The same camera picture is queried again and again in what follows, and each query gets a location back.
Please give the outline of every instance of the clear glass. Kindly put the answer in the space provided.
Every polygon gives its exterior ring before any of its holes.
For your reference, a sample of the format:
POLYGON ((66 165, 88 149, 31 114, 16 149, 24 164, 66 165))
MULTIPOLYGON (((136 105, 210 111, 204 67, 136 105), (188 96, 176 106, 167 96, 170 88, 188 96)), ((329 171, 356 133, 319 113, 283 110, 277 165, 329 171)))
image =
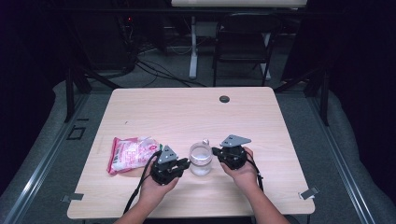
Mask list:
POLYGON ((205 139, 190 148, 190 170, 195 175, 207 175, 212 169, 212 148, 205 139))

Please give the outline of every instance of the wooden table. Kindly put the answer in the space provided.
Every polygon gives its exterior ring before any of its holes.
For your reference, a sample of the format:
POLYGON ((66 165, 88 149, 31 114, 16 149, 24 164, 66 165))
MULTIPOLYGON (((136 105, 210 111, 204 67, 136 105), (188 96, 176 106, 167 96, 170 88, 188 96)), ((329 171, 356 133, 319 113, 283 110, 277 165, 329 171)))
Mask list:
MULTIPOLYGON (((137 186, 142 169, 124 175, 106 172, 114 137, 151 136, 188 157, 191 145, 207 138, 212 147, 229 134, 251 139, 266 195, 282 214, 311 214, 312 199, 300 163, 270 88, 163 88, 113 91, 92 144, 72 201, 70 218, 120 217, 137 186), (230 97, 229 103, 219 101, 230 97)), ((149 217, 252 216, 247 199, 215 158, 211 172, 196 176, 186 170, 149 217)))

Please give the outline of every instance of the plastic bag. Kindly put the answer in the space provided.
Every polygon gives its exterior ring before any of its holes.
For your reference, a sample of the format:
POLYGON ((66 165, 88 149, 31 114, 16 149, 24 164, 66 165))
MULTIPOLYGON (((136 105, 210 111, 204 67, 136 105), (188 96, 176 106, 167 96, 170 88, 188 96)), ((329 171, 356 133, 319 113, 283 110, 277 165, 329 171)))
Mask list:
POLYGON ((145 166, 152 154, 159 149, 160 144, 149 137, 123 140, 115 137, 107 172, 116 175, 145 166))

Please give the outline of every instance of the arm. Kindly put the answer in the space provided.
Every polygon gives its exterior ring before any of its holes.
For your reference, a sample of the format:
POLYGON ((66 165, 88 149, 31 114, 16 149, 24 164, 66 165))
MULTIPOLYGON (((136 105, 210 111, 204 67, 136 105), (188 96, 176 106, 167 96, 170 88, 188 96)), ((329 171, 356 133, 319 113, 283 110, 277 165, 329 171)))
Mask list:
MULTIPOLYGON (((152 163, 148 166, 146 171, 147 175, 150 173, 152 163)), ((146 217, 158 206, 158 204, 160 204, 165 194, 175 187, 177 181, 178 177, 173 179, 169 184, 161 186, 155 182, 151 176, 147 177, 142 184, 139 201, 137 201, 137 203, 128 212, 120 217, 115 224, 143 223, 146 217)))
MULTIPOLYGON (((244 149, 249 154, 247 158, 252 160, 250 155, 253 156, 253 152, 248 147, 244 147, 244 149)), ((235 185, 247 197, 257 223, 289 223, 257 185, 257 173, 250 163, 246 162, 238 170, 231 170, 224 163, 221 164, 221 167, 227 175, 233 178, 235 185)))

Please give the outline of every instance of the person's left hand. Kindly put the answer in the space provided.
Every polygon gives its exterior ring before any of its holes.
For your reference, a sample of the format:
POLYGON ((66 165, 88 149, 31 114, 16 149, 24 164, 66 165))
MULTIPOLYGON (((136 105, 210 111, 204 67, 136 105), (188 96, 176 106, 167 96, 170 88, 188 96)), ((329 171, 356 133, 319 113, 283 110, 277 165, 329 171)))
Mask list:
MULTIPOLYGON (((150 174, 151 166, 157 158, 154 158, 148 169, 146 171, 146 176, 150 174)), ((173 179, 167 185, 160 185, 155 182, 151 176, 147 177, 145 181, 143 181, 142 187, 140 189, 140 196, 138 203, 143 203, 145 206, 149 206, 152 210, 163 200, 165 194, 171 191, 175 185, 177 184, 178 177, 173 179)))

